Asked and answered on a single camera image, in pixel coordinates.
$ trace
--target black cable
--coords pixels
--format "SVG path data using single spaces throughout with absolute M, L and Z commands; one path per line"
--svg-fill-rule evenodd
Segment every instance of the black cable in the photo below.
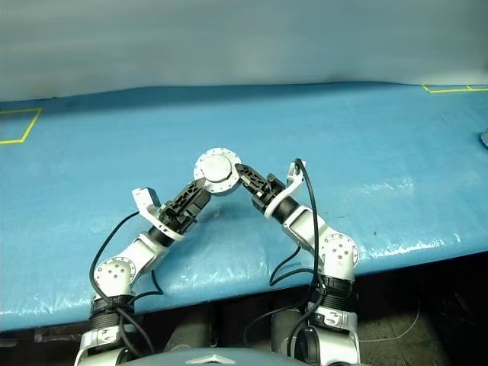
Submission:
M 313 193 L 313 188 L 312 188 L 312 182 L 310 181 L 310 177 L 308 176 L 307 170 L 305 169 L 305 165 L 302 162 L 301 159 L 295 159 L 295 164 L 298 165 L 298 168 L 302 171 L 303 173 L 303 179 L 305 180 L 305 183 L 307 184 L 307 190 L 308 194 L 310 196 L 310 205 L 312 206 L 312 218 L 313 218 L 313 277 L 312 277 L 312 286 L 309 288 L 309 293 L 310 290 L 314 286 L 317 285 L 317 282 L 319 283 L 321 290 L 323 288 L 323 280 L 319 276 L 319 221 L 317 219 L 318 213 L 317 213 L 317 206 L 315 202 L 315 194 Z M 295 335 L 295 332 L 297 331 L 298 327 L 300 326 L 301 323 L 303 323 L 305 320 L 307 320 L 310 315 L 319 307 L 319 305 L 322 303 L 323 300 L 323 294 L 320 292 L 319 299 L 315 304 L 309 308 L 304 315 L 302 315 L 301 318 L 295 323 L 290 335 L 288 336 L 288 341 L 287 341 L 287 355 L 290 357 L 291 356 L 291 342 L 293 341 L 293 337 Z
M 249 330 L 258 322 L 260 322 L 261 320 L 263 320 L 264 318 L 267 318 L 268 316 L 270 315 L 273 315 L 273 314 L 276 314 L 276 313 L 280 313 L 281 311 L 285 311 L 285 310 L 290 310 L 290 309 L 293 309 L 299 305 L 301 305 L 303 303 L 303 301 L 301 300 L 300 303 L 298 305 L 288 305 L 287 307 L 281 307 L 279 309 L 276 309 L 276 310 L 272 310 L 272 311 L 268 311 L 267 313 L 264 313 L 260 316 L 258 316 L 257 318 L 255 318 L 253 321 L 251 321 L 245 328 L 244 328 L 244 333 L 242 335 L 242 343 L 244 343 L 244 347 L 247 347 L 247 348 L 250 348 L 249 347 L 249 342 L 247 341 L 247 333 L 249 332 Z
M 117 311 L 120 314 L 120 318 L 124 317 L 130 324 L 132 324 L 134 326 L 134 328 L 136 328 L 137 331 L 140 333 L 140 335 L 144 338 L 144 341 L 148 345 L 151 353 L 154 354 L 155 351 L 154 351 L 153 343 L 151 342 L 151 339 L 149 338 L 147 333 L 144 331 L 143 327 L 128 312 L 126 312 L 122 307 L 114 306 L 113 300 L 108 298 L 107 295 L 105 295 L 105 293 L 101 290 L 100 286 L 98 286 L 97 281 L 95 280 L 95 267 L 98 263 L 98 260 L 101 257 L 101 254 L 103 253 L 103 251 L 107 247 L 108 243 L 114 237 L 115 233 L 122 227 L 122 225 L 124 225 L 132 217 L 135 217 L 138 213 L 139 213 L 138 211 L 134 212 L 134 213 L 130 214 L 129 216 L 125 217 L 124 219 L 122 219 L 122 221 L 120 221 L 119 224 L 117 224 L 115 226 L 115 228 L 112 230 L 112 232 L 107 236 L 107 238 L 105 239 L 103 244 L 100 246 L 100 249 L 98 250 L 97 254 L 93 258 L 93 262 L 91 263 L 91 266 L 90 266 L 89 279 L 90 279 L 91 286 L 93 287 L 95 292 L 98 294 L 98 296 L 100 296 L 101 299 L 103 299 L 107 303 L 107 306 L 105 309 L 113 308 L 115 311 Z M 159 291 L 161 291 L 161 288 L 159 287 L 157 282 L 155 282 L 155 286 Z M 122 333 L 125 333 L 125 329 L 123 329 L 123 328 L 120 331 L 121 336 L 122 336 Z M 125 336 L 126 337 L 123 338 L 125 346 L 127 346 L 129 348 L 129 350 L 131 350 L 131 351 L 133 351 L 133 350 L 136 351 L 134 353 L 134 355 L 135 356 L 139 355 L 137 357 L 140 357 L 141 353 L 138 352 L 135 349 L 135 347 L 130 343 L 129 339 L 127 338 L 127 334 Z
M 319 279 L 320 287 L 323 288 L 323 280 L 322 280 L 322 278 L 321 277 L 318 277 L 318 279 Z M 300 326 L 300 324 L 303 323 L 304 321 L 306 321 L 310 317 L 310 315 L 312 315 L 313 312 L 315 310 L 317 310 L 317 307 L 320 306 L 320 304 L 322 303 L 322 300 L 323 300 L 323 292 L 320 291 L 320 295 L 319 295 L 319 298 L 317 299 L 317 301 L 295 323 L 293 329 L 290 332 L 290 335 L 288 336 L 288 341 L 287 341 L 287 356 L 288 357 L 291 357 L 291 343 L 293 341 L 293 337 L 295 336 L 295 332 L 297 331 L 297 329 Z
M 152 282 L 154 283 L 154 287 L 156 288 L 156 291 L 143 292 L 142 294 L 139 294 L 139 295 L 133 297 L 128 302 L 129 305 L 131 305 L 132 303 L 135 303 L 137 300 L 139 300 L 143 297 L 149 296 L 149 295 L 164 295 L 163 290 L 161 289 L 161 287 L 158 284 L 158 280 L 156 279 L 156 273 L 154 272 L 154 270 L 151 271 L 151 277 L 152 277 Z
M 288 273 L 281 275 L 280 277 L 276 278 L 273 281 L 270 280 L 269 285 L 275 286 L 279 281 L 284 280 L 285 278 L 288 278 L 290 276 L 296 275 L 297 273 L 313 273 L 313 270 L 308 268 L 300 268 L 300 269 L 295 269 L 293 271 L 289 271 Z
M 120 229 L 120 227 L 122 225 L 124 225 L 129 219 L 133 218 L 134 216 L 137 216 L 139 214 L 139 211 L 137 212 L 134 212 L 134 213 L 131 213 L 129 216 L 125 217 L 122 221 L 119 222 L 119 224 L 117 224 L 117 226 L 112 230 L 112 232 L 107 236 L 107 238 L 105 239 L 104 243 L 101 245 L 100 249 L 98 250 L 97 254 L 95 255 L 95 257 L 93 258 L 93 262 L 91 263 L 91 266 L 90 266 L 90 274 L 89 274 L 89 278 L 90 278 L 90 283 L 91 283 L 91 286 L 93 287 L 93 289 L 95 290 L 95 292 L 98 294 L 98 296 L 100 296 L 102 299 L 105 300 L 106 303 L 108 303 L 109 305 L 112 305 L 112 300 L 110 300 L 105 294 L 104 292 L 101 290 L 100 286 L 98 286 L 97 284 L 97 281 L 95 280 L 95 267 L 97 266 L 97 263 L 98 263 L 98 260 L 100 259 L 101 257 L 101 254 L 103 253 L 103 251 L 105 250 L 105 248 L 107 247 L 108 243 L 112 240 L 112 238 L 114 237 L 115 233 Z
M 310 283 L 310 287 L 309 287 L 309 290 L 307 291 L 307 295 L 306 295 L 305 299 L 302 300 L 301 302 L 299 302 L 298 304 L 291 305 L 289 307 L 282 307 L 281 309 L 268 311 L 267 313 L 264 313 L 261 316 L 258 316 L 257 318 L 255 318 L 253 321 L 251 321 L 247 325 L 247 327 L 244 328 L 244 334 L 242 337 L 242 340 L 243 340 L 244 345 L 246 347 L 249 347 L 249 343 L 247 342 L 247 333 L 248 333 L 249 329 L 252 326 L 254 326 L 254 324 L 256 324 L 260 320 L 266 318 L 267 316 L 270 316 L 270 315 L 273 315 L 275 313 L 279 313 L 281 311 L 289 310 L 291 308 L 300 307 L 300 306 L 304 305 L 310 299 L 310 295 L 312 294 L 312 291 L 313 291 L 315 285 L 317 284 L 317 282 L 322 284 L 322 278 L 319 277 L 319 221 L 317 219 L 318 213 L 317 213 L 317 207 L 316 207 L 316 202 L 315 202 L 315 194 L 313 193 L 312 183 L 310 181 L 310 177 L 307 174 L 307 170 L 305 169 L 305 165 L 303 164 L 302 160 L 301 159 L 295 159 L 295 164 L 298 165 L 298 168 L 303 172 L 303 179 L 305 180 L 305 182 L 307 184 L 307 190 L 308 190 L 308 193 L 310 196 L 310 205 L 312 206 L 313 241 L 314 241 L 314 245 L 313 245 L 313 270 L 308 269 L 308 268 L 297 269 L 294 271 L 290 271 L 286 274 L 283 274 L 282 276 L 275 279 L 275 275 L 278 272 L 278 270 L 284 264 L 289 262 L 291 259 L 293 259 L 298 254 L 298 252 L 300 251 L 300 247 L 298 247 L 292 255 L 290 255 L 288 258 L 286 258 L 284 261 L 282 261 L 279 265 L 276 266 L 274 271 L 271 273 L 271 277 L 269 279 L 269 285 L 274 286 L 279 281 L 284 280 L 285 278 L 288 278 L 288 277 L 295 275 L 297 273 L 304 273 L 304 272 L 313 274 L 312 281 Z M 320 303 L 322 302 L 322 299 L 323 299 L 323 295 L 320 295 L 319 301 L 317 301 L 313 305 L 313 307 L 311 307 L 307 312 L 305 312 L 305 314 L 297 321 L 297 323 L 295 323 L 293 331 L 291 332 L 291 335 L 288 337 L 288 342 L 287 342 L 288 356 L 291 355 L 291 350 L 289 350 L 289 349 L 291 348 L 291 341 L 293 339 L 295 332 L 297 331 L 300 324 L 304 320 L 308 319 L 308 317 L 317 309 L 317 307 L 319 307 Z
M 276 266 L 276 268 L 273 270 L 273 273 L 271 273 L 271 277 L 269 278 L 269 285 L 270 286 L 274 286 L 277 282 L 276 281 L 274 284 L 271 284 L 275 279 L 276 272 L 278 272 L 279 269 L 281 267 L 283 267 L 286 263 L 288 263 L 291 259 L 295 258 L 297 256 L 297 254 L 300 252 L 300 249 L 301 249 L 301 247 L 298 246 L 297 250 L 295 250 L 292 255 L 290 255 L 288 258 L 286 258 L 284 261 L 282 261 L 279 265 Z
M 137 351 L 136 347 L 134 347 L 129 337 L 127 336 L 127 333 L 125 333 L 124 318 L 122 316 L 119 316 L 119 332 L 122 341 L 124 341 L 124 344 L 129 349 L 130 353 L 132 353 L 137 358 L 141 358 L 142 355 L 139 353 L 139 351 Z
M 313 279 L 312 285 L 315 285 L 319 277 L 319 220 L 317 219 L 317 206 L 315 203 L 315 194 L 313 193 L 312 182 L 308 176 L 305 165 L 301 159 L 295 159 L 295 164 L 298 165 L 303 173 L 303 179 L 307 184 L 308 195 L 310 196 L 310 205 L 312 206 L 313 216 Z

